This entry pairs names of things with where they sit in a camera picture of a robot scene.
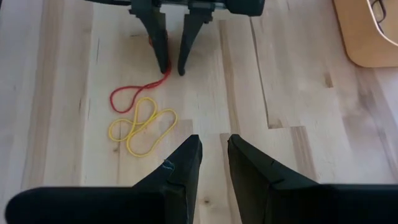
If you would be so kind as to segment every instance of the wood knot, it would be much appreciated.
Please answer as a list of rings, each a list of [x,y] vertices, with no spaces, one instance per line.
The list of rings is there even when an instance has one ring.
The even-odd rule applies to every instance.
[[[210,199],[207,198],[207,197],[205,197],[205,198],[203,199],[203,204],[205,204],[205,205],[210,205]]]

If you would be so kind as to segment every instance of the light wood plank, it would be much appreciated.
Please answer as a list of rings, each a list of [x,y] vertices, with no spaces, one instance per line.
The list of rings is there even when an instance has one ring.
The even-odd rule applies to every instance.
[[[94,4],[90,68],[87,78],[82,185],[115,186],[118,183],[119,146],[107,137],[108,126],[118,115],[112,113],[108,97],[114,88],[121,85],[122,74],[115,72],[120,66],[120,56],[115,56],[118,56],[116,50],[122,48],[118,45],[118,35],[119,28],[124,27],[124,24],[119,24],[119,27],[117,24],[120,17],[126,17],[128,14],[125,9]],[[121,98],[121,95],[116,95],[115,102],[119,102]]]
[[[250,20],[220,21],[220,36],[232,133],[240,134],[291,169],[315,179],[305,128],[268,129],[266,108],[269,104],[262,94],[265,87],[257,64]]]
[[[280,126],[281,120],[282,126],[305,126],[317,180],[321,182],[395,182],[395,171],[388,165],[383,151],[385,141],[376,125],[382,115],[375,117],[361,104],[358,82],[366,70],[358,71],[347,61],[332,3],[287,2],[274,1],[264,16],[253,19],[269,123]],[[285,19],[276,23],[281,16]],[[295,26],[301,29],[297,32],[291,24],[307,25]],[[277,34],[273,29],[291,33]],[[287,38],[282,49],[291,52],[289,56],[280,57],[273,50],[272,46],[280,41],[272,38],[274,35]],[[316,52],[316,57],[305,52]],[[280,74],[280,70],[266,66],[278,63],[284,68],[301,68]],[[275,81],[280,76],[288,78]]]
[[[80,184],[92,18],[92,3],[79,0],[64,2],[53,80],[44,185]]]
[[[0,10],[1,213],[22,188],[42,5],[42,1],[4,0]]]

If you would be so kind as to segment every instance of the black cable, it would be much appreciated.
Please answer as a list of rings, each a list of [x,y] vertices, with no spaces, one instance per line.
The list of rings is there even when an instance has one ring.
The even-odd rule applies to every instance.
[[[380,29],[380,31],[382,32],[382,33],[384,33],[384,31],[383,31],[383,29],[381,28],[381,23],[386,19],[386,17],[387,17],[387,11],[386,11],[386,7],[385,7],[385,5],[384,5],[384,0],[375,0],[373,3],[372,3],[372,9],[374,9],[374,6],[376,5],[376,3],[379,3],[379,5],[380,5],[380,8],[381,8],[381,11],[382,11],[382,19],[380,19],[380,20],[376,20],[376,22],[377,22],[377,25],[379,26],[379,29]]]

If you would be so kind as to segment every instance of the wooden surface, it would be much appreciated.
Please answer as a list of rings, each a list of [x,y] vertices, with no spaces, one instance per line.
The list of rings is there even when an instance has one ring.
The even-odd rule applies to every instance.
[[[379,14],[379,7],[375,6],[373,10],[369,0],[334,0],[346,53],[362,67],[398,67],[398,2],[383,2],[387,11],[381,24],[384,34],[378,28],[373,13]]]
[[[169,31],[174,67],[180,28]],[[145,158],[106,135],[114,119],[132,117],[111,111],[110,92],[162,76],[125,7],[4,0],[0,67],[1,210],[18,191],[40,185],[134,185],[191,134],[203,143],[195,223],[240,223],[230,133],[318,182],[398,182],[398,69],[353,65],[329,0],[269,0],[262,17],[204,26],[187,74],[174,70],[140,95],[180,117]],[[131,96],[116,95],[116,105]],[[144,152],[172,118],[162,116],[133,147]]]

